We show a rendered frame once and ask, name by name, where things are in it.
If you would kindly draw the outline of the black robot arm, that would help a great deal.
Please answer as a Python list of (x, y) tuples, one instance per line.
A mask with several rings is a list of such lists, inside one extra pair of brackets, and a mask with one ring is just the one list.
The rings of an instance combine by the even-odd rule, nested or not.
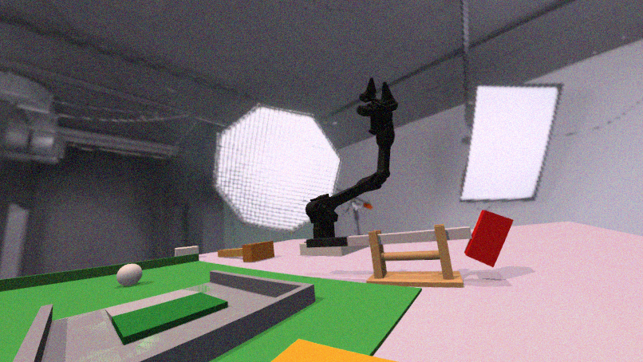
[[(358, 105), (356, 110), (357, 114), (361, 116), (373, 116), (375, 118), (377, 114), (377, 108), (372, 109), (369, 104), (367, 106)], [(319, 195), (315, 199), (310, 199), (310, 202), (306, 204), (306, 214), (311, 223), (314, 224), (314, 238), (335, 237), (334, 223), (338, 219), (338, 215), (334, 211), (336, 207), (365, 192), (380, 189), (381, 184), (390, 176), (390, 149), (395, 140), (392, 117), (393, 112), (387, 112), (386, 116), (381, 120), (372, 120), (370, 118), (369, 133), (376, 136), (378, 145), (377, 172), (361, 179), (355, 186), (333, 196), (329, 196), (329, 193)]]

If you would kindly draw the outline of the beige cube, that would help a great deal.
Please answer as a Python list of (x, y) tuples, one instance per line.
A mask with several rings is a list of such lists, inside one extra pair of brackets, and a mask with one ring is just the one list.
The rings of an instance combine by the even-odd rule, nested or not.
[(198, 254), (198, 253), (199, 253), (199, 247), (198, 246), (175, 248), (175, 256), (184, 256), (184, 255), (188, 255), (188, 254)]

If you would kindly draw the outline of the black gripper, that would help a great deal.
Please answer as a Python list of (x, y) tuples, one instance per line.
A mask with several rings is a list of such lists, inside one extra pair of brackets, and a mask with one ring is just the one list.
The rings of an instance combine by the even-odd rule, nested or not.
[(383, 83), (381, 98), (377, 99), (375, 96), (376, 89), (373, 78), (369, 79), (368, 88), (366, 92), (360, 94), (360, 100), (367, 103), (372, 101), (369, 104), (370, 108), (377, 108), (377, 114), (375, 118), (370, 116), (372, 120), (381, 120), (386, 116), (387, 112), (394, 111), (398, 108), (398, 103), (394, 99), (389, 87), (386, 82)]

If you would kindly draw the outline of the green putting mat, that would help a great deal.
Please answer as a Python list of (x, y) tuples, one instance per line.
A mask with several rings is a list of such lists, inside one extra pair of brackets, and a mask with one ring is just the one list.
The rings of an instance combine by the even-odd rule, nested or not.
[(271, 362), (296, 340), (373, 356), (419, 296), (422, 288), (305, 277), (209, 263), (186, 262), (142, 270), (134, 285), (116, 275), (0, 292), (0, 362), (13, 362), (42, 305), (53, 304), (52, 321), (210, 282), (221, 270), (314, 284), (315, 302), (209, 362)]

